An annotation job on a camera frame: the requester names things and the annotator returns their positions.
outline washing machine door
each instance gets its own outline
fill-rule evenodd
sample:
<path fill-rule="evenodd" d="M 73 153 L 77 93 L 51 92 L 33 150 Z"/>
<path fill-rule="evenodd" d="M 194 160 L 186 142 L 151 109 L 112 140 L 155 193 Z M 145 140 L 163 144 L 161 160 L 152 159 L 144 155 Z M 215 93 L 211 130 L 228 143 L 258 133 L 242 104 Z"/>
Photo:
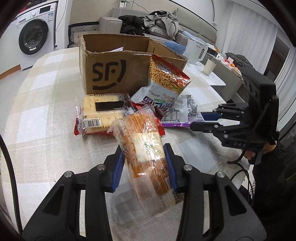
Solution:
<path fill-rule="evenodd" d="M 47 36 L 47 23 L 40 19 L 31 20 L 20 32 L 19 46 L 21 51 L 28 55 L 37 53 L 45 44 Z"/>

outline metal screw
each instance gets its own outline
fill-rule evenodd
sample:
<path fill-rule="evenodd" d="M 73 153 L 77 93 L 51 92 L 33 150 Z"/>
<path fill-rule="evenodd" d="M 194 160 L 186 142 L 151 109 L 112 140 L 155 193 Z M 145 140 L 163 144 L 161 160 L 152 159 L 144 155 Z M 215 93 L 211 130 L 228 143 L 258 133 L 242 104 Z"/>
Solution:
<path fill-rule="evenodd" d="M 185 165 L 185 166 L 183 167 L 183 169 L 184 169 L 185 171 L 191 171 L 191 170 L 192 170 L 192 166 L 191 166 L 191 165 Z"/>
<path fill-rule="evenodd" d="M 72 172 L 71 172 L 71 171 L 66 171 L 66 172 L 64 173 L 64 176 L 65 176 L 65 177 L 71 177 L 71 176 L 72 176 Z"/>
<path fill-rule="evenodd" d="M 105 168 L 106 168 L 106 166 L 105 166 L 104 164 L 99 164 L 99 165 L 97 166 L 97 169 L 98 169 L 99 171 L 105 170 Z"/>
<path fill-rule="evenodd" d="M 219 178 L 223 178 L 223 177 L 225 177 L 225 173 L 224 172 L 217 172 L 217 176 Z"/>

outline blue gripper pad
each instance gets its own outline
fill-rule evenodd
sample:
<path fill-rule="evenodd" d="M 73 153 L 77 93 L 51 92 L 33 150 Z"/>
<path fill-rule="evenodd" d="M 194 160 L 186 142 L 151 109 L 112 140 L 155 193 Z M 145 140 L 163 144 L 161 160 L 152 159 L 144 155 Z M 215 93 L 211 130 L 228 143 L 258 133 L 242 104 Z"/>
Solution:
<path fill-rule="evenodd" d="M 115 192 L 115 189 L 119 186 L 119 182 L 120 182 L 120 178 L 121 178 L 121 174 L 122 174 L 122 170 L 123 170 L 123 165 L 124 165 L 123 153 L 120 150 L 120 155 L 116 161 L 114 172 L 113 172 L 113 180 L 112 180 L 112 185 L 111 185 L 113 192 Z"/>
<path fill-rule="evenodd" d="M 217 121 L 222 118 L 217 112 L 201 112 L 201 114 L 205 121 Z"/>
<path fill-rule="evenodd" d="M 163 146 L 164 151 L 165 151 L 165 158 L 166 158 L 167 164 L 168 164 L 168 175 L 169 175 L 169 179 L 170 179 L 170 186 L 174 190 L 175 193 L 178 193 L 176 172 L 175 172 L 175 169 L 173 167 L 172 160 L 171 160 L 169 147 L 167 146 L 167 144 L 165 144 Z"/>

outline blue container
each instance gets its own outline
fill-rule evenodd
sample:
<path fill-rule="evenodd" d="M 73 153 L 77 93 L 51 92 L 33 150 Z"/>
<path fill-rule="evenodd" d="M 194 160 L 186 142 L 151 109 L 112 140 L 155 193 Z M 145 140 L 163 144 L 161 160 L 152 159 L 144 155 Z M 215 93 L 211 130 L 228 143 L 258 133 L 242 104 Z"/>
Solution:
<path fill-rule="evenodd" d="M 186 47 L 181 45 L 181 44 L 177 44 L 176 42 L 170 42 L 167 41 L 165 42 L 165 46 L 168 47 L 170 50 L 176 52 L 179 55 L 184 54 Z"/>

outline hand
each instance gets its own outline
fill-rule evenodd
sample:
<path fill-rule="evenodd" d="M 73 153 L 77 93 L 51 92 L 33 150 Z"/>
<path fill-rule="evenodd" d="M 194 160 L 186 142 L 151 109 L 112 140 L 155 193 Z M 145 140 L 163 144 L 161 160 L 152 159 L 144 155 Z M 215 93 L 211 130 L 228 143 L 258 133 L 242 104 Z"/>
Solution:
<path fill-rule="evenodd" d="M 263 154 L 266 154 L 268 152 L 272 152 L 275 148 L 276 148 L 276 144 L 270 145 L 268 142 L 266 142 L 263 147 Z M 250 151 L 250 150 L 246 150 L 244 157 L 247 158 L 248 160 L 251 160 L 255 155 L 256 155 L 255 152 Z"/>

